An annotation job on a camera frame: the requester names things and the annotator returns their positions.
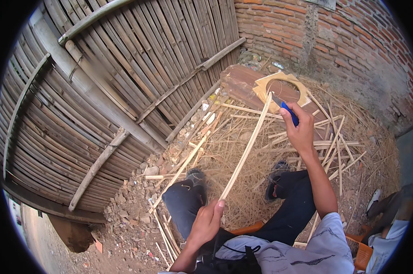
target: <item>left hand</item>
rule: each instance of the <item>left hand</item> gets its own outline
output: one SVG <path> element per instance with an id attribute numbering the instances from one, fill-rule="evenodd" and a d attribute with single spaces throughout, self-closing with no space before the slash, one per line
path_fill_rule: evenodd
<path id="1" fill-rule="evenodd" d="M 187 238 L 186 247 L 198 250 L 203 244 L 215 237 L 220 228 L 220 218 L 223 215 L 224 207 L 225 200 L 219 201 L 218 198 L 215 198 L 209 205 L 199 209 Z"/>

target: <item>dark pants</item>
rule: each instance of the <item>dark pants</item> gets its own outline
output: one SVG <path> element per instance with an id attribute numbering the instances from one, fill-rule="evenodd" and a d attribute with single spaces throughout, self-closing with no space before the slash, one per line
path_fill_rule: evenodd
<path id="1" fill-rule="evenodd" d="M 201 192 L 202 187 L 193 188 L 192 181 L 185 180 L 175 183 L 162 195 L 173 222 L 185 240 L 190 234 L 197 211 L 204 205 L 200 198 Z M 277 181 L 276 194 L 278 198 L 285 199 L 280 209 L 259 231 L 247 235 L 293 245 L 316 211 L 307 170 L 284 172 Z M 218 233 L 219 245 L 234 237 L 234 234 L 221 228 Z M 211 252 L 213 248 L 214 239 L 204 246 Z"/>
<path id="2" fill-rule="evenodd" d="M 401 206 L 402 193 L 401 191 L 390 194 L 388 197 L 384 198 L 381 201 L 374 201 L 371 207 L 369 208 L 367 215 L 368 218 L 374 218 L 380 213 L 383 213 L 383 216 L 380 220 L 374 225 L 374 227 L 365 235 L 362 240 L 363 244 L 368 245 L 369 237 L 374 234 L 381 233 L 385 227 L 390 225 L 397 214 L 398 209 Z"/>

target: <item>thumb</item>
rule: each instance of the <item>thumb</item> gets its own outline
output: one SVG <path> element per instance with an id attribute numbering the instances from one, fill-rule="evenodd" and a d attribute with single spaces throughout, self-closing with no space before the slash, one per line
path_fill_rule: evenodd
<path id="1" fill-rule="evenodd" d="M 284 107 L 280 108 L 280 114 L 283 117 L 284 123 L 286 123 L 286 129 L 291 130 L 295 128 L 293 121 L 291 119 L 291 114 Z"/>
<path id="2" fill-rule="evenodd" d="M 220 218 L 223 216 L 223 210 L 225 209 L 225 200 L 220 200 L 214 207 L 213 223 L 220 224 Z"/>

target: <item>hand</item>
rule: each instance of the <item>hand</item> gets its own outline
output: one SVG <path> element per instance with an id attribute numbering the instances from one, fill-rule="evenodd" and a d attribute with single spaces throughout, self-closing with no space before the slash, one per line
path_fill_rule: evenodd
<path id="1" fill-rule="evenodd" d="M 286 123 L 287 137 L 302 159 L 314 155 L 312 114 L 305 112 L 297 103 L 286 103 L 299 119 L 297 127 L 293 124 L 291 114 L 285 108 L 280 108 L 280 114 Z"/>
<path id="2" fill-rule="evenodd" d="M 187 238 L 186 247 L 198 250 L 203 244 L 212 240 L 220 228 L 220 218 L 223 215 L 225 200 L 215 198 L 209 205 L 202 206 Z"/>

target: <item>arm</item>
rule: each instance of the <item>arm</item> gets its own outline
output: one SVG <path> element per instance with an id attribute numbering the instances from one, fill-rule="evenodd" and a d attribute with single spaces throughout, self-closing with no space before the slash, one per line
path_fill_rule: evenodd
<path id="1" fill-rule="evenodd" d="M 306 113 L 297 103 L 287 103 L 287 106 L 299 119 L 299 125 L 295 127 L 290 113 L 280 108 L 280 114 L 286 123 L 287 137 L 306 164 L 312 184 L 313 201 L 322 219 L 328 213 L 337 212 L 337 199 L 313 146 L 314 117 Z"/>
<path id="2" fill-rule="evenodd" d="M 224 206 L 224 200 L 214 199 L 209 205 L 199 209 L 187 238 L 187 244 L 171 266 L 170 271 L 186 273 L 194 271 L 199 248 L 212 240 L 219 231 Z"/>

